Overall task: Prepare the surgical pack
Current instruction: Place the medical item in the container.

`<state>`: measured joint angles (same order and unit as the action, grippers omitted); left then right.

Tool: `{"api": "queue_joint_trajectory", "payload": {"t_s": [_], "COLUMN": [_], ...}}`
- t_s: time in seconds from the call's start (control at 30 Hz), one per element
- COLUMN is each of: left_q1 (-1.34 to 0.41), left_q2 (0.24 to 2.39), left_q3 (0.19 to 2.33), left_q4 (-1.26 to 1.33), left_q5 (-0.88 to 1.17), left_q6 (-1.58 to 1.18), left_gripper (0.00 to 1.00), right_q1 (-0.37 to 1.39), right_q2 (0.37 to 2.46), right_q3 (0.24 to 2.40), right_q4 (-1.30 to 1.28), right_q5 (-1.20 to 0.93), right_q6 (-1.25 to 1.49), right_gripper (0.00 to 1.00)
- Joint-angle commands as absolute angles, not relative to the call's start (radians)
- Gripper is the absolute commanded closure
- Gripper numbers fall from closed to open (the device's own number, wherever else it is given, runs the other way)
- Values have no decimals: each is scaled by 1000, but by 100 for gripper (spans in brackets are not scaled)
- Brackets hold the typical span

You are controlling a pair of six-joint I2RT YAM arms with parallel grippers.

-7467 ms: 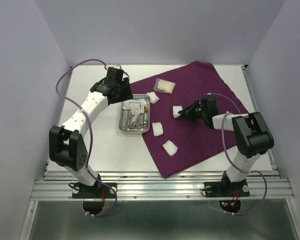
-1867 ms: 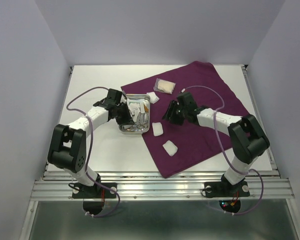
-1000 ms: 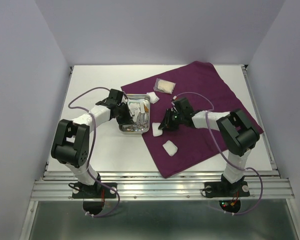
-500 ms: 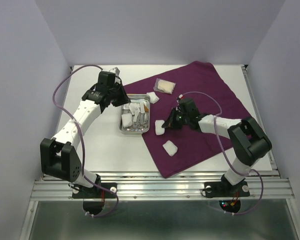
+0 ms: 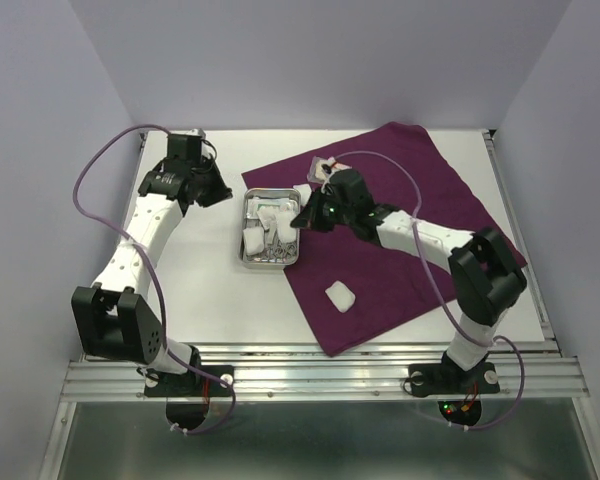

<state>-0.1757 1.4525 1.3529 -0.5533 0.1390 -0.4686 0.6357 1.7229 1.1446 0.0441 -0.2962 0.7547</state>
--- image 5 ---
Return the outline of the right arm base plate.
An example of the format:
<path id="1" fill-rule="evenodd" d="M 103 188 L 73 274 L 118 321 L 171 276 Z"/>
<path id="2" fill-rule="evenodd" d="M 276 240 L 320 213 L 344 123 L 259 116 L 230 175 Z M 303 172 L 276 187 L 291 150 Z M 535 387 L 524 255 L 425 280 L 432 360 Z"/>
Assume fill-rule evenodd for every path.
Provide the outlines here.
<path id="1" fill-rule="evenodd" d="M 490 362 L 481 362 L 469 371 L 464 371 L 455 364 L 412 364 L 401 387 L 404 392 L 417 398 L 431 395 L 463 395 L 467 392 L 500 392 L 495 366 Z"/>

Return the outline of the white gauze pad edge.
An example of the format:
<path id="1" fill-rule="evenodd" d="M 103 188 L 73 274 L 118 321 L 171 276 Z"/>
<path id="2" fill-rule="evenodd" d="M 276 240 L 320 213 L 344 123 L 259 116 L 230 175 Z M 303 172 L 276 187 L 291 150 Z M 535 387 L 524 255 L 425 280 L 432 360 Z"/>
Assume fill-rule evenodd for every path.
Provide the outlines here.
<path id="1" fill-rule="evenodd" d="M 276 232 L 282 244 L 294 243 L 297 239 L 297 230 L 291 226 L 294 218 L 291 211 L 279 211 L 275 215 Z"/>

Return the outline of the bagged beige bandage roll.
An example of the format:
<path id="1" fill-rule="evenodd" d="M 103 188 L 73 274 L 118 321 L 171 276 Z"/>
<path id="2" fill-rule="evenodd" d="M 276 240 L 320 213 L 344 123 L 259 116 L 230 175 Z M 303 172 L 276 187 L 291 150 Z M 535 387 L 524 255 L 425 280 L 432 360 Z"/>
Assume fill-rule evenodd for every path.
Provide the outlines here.
<path id="1" fill-rule="evenodd" d="M 337 160 L 334 157 L 322 158 L 315 156 L 307 173 L 307 180 L 309 183 L 324 184 L 328 181 L 334 169 L 337 169 Z"/>

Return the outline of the white gauze pad bottom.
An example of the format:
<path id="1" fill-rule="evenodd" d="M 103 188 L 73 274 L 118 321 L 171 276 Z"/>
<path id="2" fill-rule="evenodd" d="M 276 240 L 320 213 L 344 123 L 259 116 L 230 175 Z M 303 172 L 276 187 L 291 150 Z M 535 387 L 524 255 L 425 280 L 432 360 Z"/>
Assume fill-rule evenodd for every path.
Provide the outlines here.
<path id="1" fill-rule="evenodd" d="M 341 281 L 335 281 L 325 294 L 340 313 L 349 311 L 356 300 L 355 294 Z"/>

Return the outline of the white gauze pad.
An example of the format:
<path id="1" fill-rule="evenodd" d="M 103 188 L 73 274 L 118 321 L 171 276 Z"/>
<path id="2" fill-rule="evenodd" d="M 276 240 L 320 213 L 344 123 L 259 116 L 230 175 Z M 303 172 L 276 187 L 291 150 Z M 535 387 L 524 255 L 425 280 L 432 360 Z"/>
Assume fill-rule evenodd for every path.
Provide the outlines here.
<path id="1" fill-rule="evenodd" d="M 245 228 L 242 232 L 244 253 L 247 256 L 260 254 L 265 248 L 264 229 L 260 226 Z"/>
<path id="2" fill-rule="evenodd" d="M 356 300 L 355 294 L 341 281 L 335 281 L 325 294 L 340 313 L 349 311 Z"/>
<path id="3" fill-rule="evenodd" d="M 301 202 L 306 204 L 313 192 L 311 186 L 309 184 L 298 184 L 294 185 L 293 189 L 296 190 L 301 197 Z"/>

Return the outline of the white green sterile pouch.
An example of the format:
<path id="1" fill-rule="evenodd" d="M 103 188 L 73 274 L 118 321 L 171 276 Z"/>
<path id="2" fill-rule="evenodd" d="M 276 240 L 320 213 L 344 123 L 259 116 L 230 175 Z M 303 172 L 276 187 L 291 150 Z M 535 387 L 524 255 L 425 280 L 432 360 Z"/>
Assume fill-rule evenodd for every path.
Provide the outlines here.
<path id="1" fill-rule="evenodd" d="M 288 203 L 287 198 L 260 198 L 253 197 L 247 201 L 247 212 L 249 215 L 256 215 L 260 209 L 274 208 L 280 209 Z"/>

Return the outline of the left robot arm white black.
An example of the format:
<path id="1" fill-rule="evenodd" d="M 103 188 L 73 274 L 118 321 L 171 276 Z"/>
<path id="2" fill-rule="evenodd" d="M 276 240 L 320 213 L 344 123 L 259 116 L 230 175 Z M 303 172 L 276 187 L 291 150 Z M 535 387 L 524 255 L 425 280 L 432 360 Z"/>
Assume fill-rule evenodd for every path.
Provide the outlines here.
<path id="1" fill-rule="evenodd" d="M 203 131 L 166 134 L 166 153 L 140 182 L 128 225 L 111 227 L 119 235 L 111 259 L 91 285 L 72 295 L 85 354 L 133 362 L 155 379 L 167 377 L 182 394 L 210 382 L 229 386 L 203 371 L 196 347 L 169 338 L 156 267 L 190 207 L 207 208 L 231 196 L 217 150 Z"/>

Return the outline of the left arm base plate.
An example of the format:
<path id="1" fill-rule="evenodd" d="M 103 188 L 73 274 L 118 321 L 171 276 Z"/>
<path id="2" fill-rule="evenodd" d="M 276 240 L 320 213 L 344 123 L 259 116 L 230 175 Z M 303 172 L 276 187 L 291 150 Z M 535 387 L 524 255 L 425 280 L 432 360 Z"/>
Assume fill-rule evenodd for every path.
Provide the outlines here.
<path id="1" fill-rule="evenodd" d="M 226 387 L 190 371 L 178 375 L 153 370 L 145 375 L 143 395 L 148 398 L 230 397 Z"/>

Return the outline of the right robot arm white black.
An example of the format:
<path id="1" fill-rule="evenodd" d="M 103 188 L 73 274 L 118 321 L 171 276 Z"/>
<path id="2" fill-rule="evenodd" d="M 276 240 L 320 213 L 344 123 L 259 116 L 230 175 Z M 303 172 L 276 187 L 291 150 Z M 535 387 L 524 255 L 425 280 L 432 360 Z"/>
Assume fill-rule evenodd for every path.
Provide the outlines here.
<path id="1" fill-rule="evenodd" d="M 504 315 L 526 290 L 527 279 L 497 230 L 451 229 L 378 203 L 355 169 L 332 173 L 291 225 L 322 233 L 343 225 L 362 241 L 419 258 L 427 275 L 433 266 L 447 272 L 461 310 L 460 318 L 451 321 L 456 333 L 439 362 L 410 367 L 403 389 L 420 398 L 459 395 L 472 388 L 499 390 L 487 381 L 495 374 L 486 361 L 488 351 Z"/>

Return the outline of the stainless steel tray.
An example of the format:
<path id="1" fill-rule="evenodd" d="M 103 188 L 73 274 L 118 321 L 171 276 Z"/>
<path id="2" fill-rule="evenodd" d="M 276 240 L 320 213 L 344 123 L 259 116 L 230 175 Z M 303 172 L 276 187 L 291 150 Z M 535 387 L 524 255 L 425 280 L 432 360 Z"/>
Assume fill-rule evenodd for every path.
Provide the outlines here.
<path id="1" fill-rule="evenodd" d="M 288 203 L 280 209 L 263 208 L 256 215 L 247 212 L 247 201 L 253 197 L 260 198 L 287 198 Z M 297 239 L 294 243 L 282 244 L 277 236 L 275 215 L 279 211 L 291 211 L 298 214 L 301 206 L 300 194 L 294 189 L 284 188 L 253 188 L 249 189 L 243 198 L 241 213 L 241 241 L 238 257 L 242 264 L 251 269 L 282 270 L 293 265 L 299 258 L 300 233 L 297 230 Z M 264 229 L 264 250 L 257 255 L 247 256 L 244 253 L 243 235 L 245 228 L 260 226 Z"/>

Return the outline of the white gauze pad top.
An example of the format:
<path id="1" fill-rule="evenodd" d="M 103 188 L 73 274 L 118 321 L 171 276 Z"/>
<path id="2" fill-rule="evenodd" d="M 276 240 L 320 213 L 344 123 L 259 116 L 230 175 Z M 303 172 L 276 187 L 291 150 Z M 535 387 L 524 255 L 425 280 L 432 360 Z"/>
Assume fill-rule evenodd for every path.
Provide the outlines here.
<path id="1" fill-rule="evenodd" d="M 296 190 L 301 197 L 301 202 L 306 204 L 313 192 L 311 186 L 309 184 L 298 184 L 294 185 L 293 189 Z"/>

